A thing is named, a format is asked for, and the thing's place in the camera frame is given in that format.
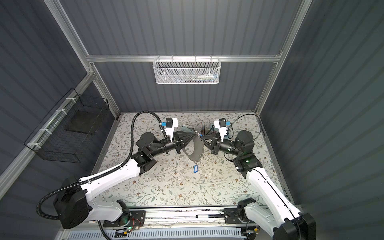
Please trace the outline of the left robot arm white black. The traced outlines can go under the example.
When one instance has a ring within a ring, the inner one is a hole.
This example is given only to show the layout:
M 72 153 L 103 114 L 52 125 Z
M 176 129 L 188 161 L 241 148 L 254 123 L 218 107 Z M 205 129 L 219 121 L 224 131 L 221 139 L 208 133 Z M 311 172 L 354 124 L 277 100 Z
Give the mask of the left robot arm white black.
M 57 194 L 54 207 L 64 229 L 72 229 L 83 222 L 108 221 L 120 227 L 132 226 L 131 211 L 123 201 L 97 203 L 96 196 L 128 179 L 149 171 L 155 164 L 155 156 L 176 150 L 179 154 L 189 142 L 200 140 L 197 133 L 175 132 L 173 140 L 158 140 L 152 133 L 144 133 L 137 141 L 139 148 L 128 162 L 116 171 L 107 169 L 85 178 L 85 184 Z

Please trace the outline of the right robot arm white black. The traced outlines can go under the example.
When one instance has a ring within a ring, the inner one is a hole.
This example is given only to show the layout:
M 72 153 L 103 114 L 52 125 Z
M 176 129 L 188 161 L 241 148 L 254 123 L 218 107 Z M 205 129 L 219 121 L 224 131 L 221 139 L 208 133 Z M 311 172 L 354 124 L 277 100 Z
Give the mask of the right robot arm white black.
M 253 152 L 254 139 L 249 131 L 240 131 L 235 140 L 225 139 L 220 133 L 198 135 L 204 145 L 216 155 L 219 151 L 233 156 L 236 170 L 260 194 L 268 210 L 254 199 L 238 202 L 239 218 L 259 225 L 274 240 L 315 240 L 316 221 L 309 213 L 302 213 L 276 187 Z

